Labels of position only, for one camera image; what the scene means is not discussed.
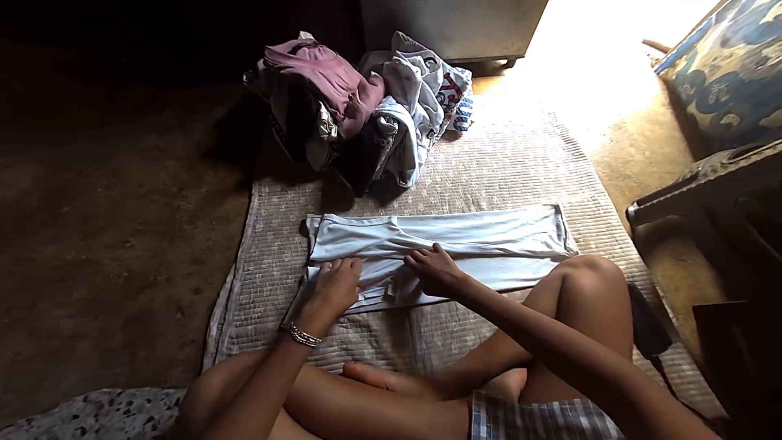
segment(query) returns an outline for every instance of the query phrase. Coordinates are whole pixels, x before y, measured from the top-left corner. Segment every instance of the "plaid shorts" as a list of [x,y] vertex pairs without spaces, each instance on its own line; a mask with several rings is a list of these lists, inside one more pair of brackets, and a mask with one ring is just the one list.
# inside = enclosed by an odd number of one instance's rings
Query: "plaid shorts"
[[472,440],[624,439],[625,436],[588,399],[519,405],[483,391],[473,391]]

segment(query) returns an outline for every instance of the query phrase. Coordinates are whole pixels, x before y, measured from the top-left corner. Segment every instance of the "floor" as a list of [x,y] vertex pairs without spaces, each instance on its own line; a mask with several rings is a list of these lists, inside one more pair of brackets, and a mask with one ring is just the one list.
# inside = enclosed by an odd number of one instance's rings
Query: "floor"
[[[508,111],[545,99],[621,213],[693,162],[638,42],[674,45],[713,2],[552,0],[527,57],[481,67],[475,92]],[[160,90],[75,52],[0,52],[16,86],[0,96],[0,426],[98,388],[185,386],[242,234],[256,104],[238,84]],[[721,295],[669,236],[642,254],[697,359],[690,306]]]

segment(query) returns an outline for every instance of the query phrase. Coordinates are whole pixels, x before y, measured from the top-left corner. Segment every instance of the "pile of clothes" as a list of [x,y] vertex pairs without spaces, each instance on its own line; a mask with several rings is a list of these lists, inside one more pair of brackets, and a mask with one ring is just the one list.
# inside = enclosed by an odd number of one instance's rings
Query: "pile of clothes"
[[307,32],[266,48],[245,84],[271,105],[271,126],[291,159],[334,168],[363,196],[386,172],[410,187],[446,129],[472,123],[472,73],[401,32],[358,70]]

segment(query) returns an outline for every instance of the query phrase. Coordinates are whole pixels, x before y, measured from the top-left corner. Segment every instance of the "woven mat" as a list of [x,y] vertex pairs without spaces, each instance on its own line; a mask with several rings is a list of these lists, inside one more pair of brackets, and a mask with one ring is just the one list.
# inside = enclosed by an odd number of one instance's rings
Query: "woven mat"
[[[204,368],[273,344],[303,265],[308,213],[430,215],[487,211],[557,201],[582,254],[611,259],[638,284],[672,334],[678,335],[632,241],[589,159],[556,114],[527,103],[507,112],[475,97],[476,122],[459,139],[441,139],[418,183],[407,191],[381,181],[354,199],[331,175],[292,164],[267,136],[235,268],[214,309]],[[525,292],[511,295],[523,298]],[[494,327],[453,302],[341,318],[310,357],[329,371],[348,360],[429,374],[486,339]],[[662,383],[637,352],[634,361]],[[683,345],[663,356],[676,393],[707,417],[723,414]]]

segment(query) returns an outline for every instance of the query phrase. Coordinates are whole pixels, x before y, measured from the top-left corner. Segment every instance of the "bracelet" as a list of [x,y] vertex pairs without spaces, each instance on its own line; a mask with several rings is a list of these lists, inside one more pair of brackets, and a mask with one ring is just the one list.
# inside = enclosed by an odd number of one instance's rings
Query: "bracelet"
[[323,341],[322,339],[318,339],[311,334],[307,334],[302,330],[299,330],[299,328],[296,327],[293,323],[288,324],[288,333],[290,333],[294,341],[298,342],[299,344],[304,344],[307,347],[315,348]]

